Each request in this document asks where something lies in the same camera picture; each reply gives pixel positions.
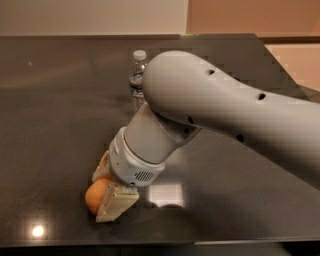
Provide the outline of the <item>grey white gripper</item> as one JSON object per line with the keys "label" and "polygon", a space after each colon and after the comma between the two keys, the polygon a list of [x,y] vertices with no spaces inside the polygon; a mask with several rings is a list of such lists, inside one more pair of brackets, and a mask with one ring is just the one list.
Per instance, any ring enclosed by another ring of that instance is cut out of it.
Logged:
{"label": "grey white gripper", "polygon": [[164,163],[151,164],[136,156],[127,146],[124,132],[125,127],[122,127],[110,143],[109,151],[105,151],[92,175],[92,181],[102,178],[113,180],[114,176],[120,182],[135,187],[111,182],[98,208],[98,223],[115,221],[139,199],[136,187],[150,186],[165,168]]}

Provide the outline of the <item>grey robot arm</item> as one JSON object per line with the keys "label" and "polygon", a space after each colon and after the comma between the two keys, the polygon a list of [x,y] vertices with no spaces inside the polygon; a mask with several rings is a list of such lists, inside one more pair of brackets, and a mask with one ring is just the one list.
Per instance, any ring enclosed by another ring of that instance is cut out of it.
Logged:
{"label": "grey robot arm", "polygon": [[143,73],[145,102],[111,141],[92,176],[90,208],[116,220],[151,185],[168,157],[202,129],[242,142],[307,181],[320,177],[320,104],[248,86],[183,51],[154,57]]}

